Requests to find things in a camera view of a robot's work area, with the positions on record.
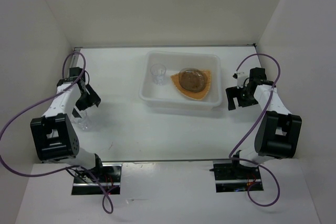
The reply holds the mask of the clear glass cup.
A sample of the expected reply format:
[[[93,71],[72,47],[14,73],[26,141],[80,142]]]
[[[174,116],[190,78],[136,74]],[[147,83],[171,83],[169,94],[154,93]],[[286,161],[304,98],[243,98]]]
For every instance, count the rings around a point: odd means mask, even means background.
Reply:
[[[81,119],[75,119],[71,115],[70,121],[72,124],[76,125],[77,127],[81,128],[82,130],[89,130],[91,128],[91,121],[88,117],[87,111],[79,111],[82,118]]]
[[[154,64],[150,68],[152,80],[157,85],[163,85],[165,82],[166,67],[162,64]]]

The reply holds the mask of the triangular woven bamboo tray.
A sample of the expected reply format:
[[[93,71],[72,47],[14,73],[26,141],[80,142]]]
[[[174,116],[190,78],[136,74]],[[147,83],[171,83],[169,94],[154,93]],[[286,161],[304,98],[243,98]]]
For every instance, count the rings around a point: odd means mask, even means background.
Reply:
[[[205,97],[210,91],[211,81],[212,81],[212,72],[210,70],[201,70],[201,71],[203,71],[207,76],[207,83],[206,83],[205,89],[201,92],[190,92],[190,91],[184,90],[178,82],[179,73],[171,75],[170,79],[180,94],[182,94],[183,96],[189,99],[195,100],[195,101],[202,101],[205,99]]]

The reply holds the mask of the clear glass plate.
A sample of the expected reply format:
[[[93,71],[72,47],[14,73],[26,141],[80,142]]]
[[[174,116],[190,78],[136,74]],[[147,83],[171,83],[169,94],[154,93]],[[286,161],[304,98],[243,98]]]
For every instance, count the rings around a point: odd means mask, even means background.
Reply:
[[[190,92],[201,92],[207,83],[206,74],[196,68],[184,68],[179,73],[180,86]]]

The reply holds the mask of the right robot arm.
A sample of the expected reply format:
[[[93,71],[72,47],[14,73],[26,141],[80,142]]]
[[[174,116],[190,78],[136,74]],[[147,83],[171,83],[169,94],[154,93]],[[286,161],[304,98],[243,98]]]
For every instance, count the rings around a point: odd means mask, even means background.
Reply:
[[[228,109],[236,109],[234,99],[237,99],[239,107],[259,105],[263,113],[253,124],[253,128],[259,127],[254,145],[244,150],[234,147],[230,154],[234,158],[230,165],[231,175],[242,178],[248,173],[248,168],[272,159],[293,158],[302,119],[285,107],[276,85],[267,79],[264,68],[252,68],[249,74],[236,72],[233,78],[237,84],[226,89]]]

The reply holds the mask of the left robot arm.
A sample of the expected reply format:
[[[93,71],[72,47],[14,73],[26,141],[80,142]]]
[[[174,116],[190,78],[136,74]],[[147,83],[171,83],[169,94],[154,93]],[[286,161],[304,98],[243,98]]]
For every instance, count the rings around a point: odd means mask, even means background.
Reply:
[[[57,96],[39,118],[30,122],[37,156],[42,162],[65,163],[86,168],[93,182],[104,177],[100,157],[80,147],[79,138],[71,123],[73,116],[82,119],[82,112],[101,103],[94,89],[86,84],[85,70],[70,68],[69,76],[57,83]]]

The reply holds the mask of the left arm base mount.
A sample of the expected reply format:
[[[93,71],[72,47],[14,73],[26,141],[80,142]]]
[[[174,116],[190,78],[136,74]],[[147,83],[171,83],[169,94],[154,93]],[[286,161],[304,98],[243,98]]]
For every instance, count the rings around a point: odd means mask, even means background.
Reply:
[[[91,171],[97,178],[103,190],[109,195],[119,195],[121,186],[122,164],[103,163],[100,172]],[[70,169],[73,177],[71,194],[74,196],[103,195],[97,182],[83,169]]]

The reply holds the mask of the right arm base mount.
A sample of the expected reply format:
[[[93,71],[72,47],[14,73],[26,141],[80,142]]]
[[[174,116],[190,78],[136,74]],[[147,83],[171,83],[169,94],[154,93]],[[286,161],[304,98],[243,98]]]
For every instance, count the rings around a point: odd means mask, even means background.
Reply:
[[[257,167],[245,167],[237,161],[213,161],[215,188],[217,193],[262,191],[260,171]]]

